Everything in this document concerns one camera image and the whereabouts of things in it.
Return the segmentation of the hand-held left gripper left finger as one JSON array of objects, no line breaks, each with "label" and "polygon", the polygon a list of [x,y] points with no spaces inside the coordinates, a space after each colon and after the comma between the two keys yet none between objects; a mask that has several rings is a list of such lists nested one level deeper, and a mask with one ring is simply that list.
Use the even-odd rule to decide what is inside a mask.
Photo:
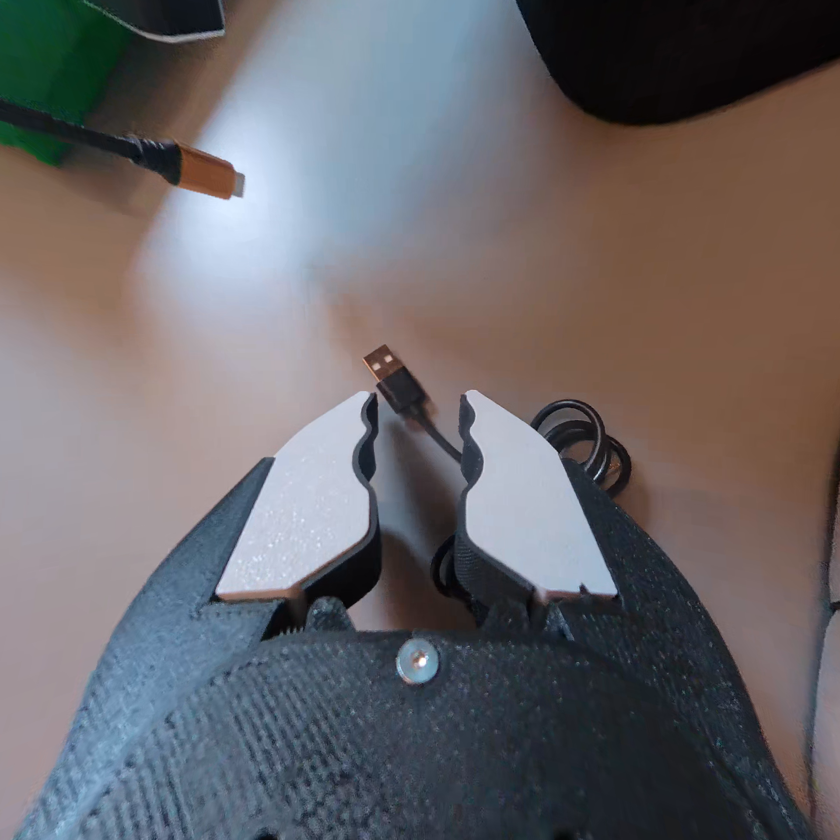
[{"label": "hand-held left gripper left finger", "polygon": [[320,599],[349,609],[375,588],[377,431],[377,396],[357,392],[276,452],[216,585],[218,601],[284,602],[302,624]]}]

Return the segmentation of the black usb hub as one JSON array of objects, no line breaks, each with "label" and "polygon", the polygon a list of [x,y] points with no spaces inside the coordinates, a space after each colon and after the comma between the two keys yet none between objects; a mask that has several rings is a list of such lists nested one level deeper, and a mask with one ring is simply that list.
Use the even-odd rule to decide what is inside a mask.
[{"label": "black usb hub", "polygon": [[141,37],[168,44],[223,37],[222,1],[86,1]]}]

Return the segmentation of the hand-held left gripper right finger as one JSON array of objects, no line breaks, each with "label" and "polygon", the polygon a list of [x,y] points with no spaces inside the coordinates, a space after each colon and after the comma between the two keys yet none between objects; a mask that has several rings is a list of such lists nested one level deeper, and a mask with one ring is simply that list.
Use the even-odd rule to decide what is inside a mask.
[{"label": "hand-held left gripper right finger", "polygon": [[620,511],[539,432],[478,390],[461,397],[466,487],[455,533],[455,582],[478,627],[557,612],[621,614],[609,515]]}]

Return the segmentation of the green box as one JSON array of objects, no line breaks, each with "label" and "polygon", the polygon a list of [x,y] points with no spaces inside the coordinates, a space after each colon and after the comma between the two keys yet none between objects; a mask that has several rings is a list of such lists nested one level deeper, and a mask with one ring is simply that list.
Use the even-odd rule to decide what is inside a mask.
[{"label": "green box", "polygon": [[2,1],[1,97],[83,124],[132,39],[81,1]]}]

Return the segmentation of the black fabric bag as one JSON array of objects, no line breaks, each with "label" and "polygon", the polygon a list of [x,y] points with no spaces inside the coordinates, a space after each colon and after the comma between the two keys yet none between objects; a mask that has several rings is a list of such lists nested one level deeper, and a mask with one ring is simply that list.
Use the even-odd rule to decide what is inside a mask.
[{"label": "black fabric bag", "polygon": [[838,1],[517,1],[583,112],[656,125],[723,109],[838,60]]}]

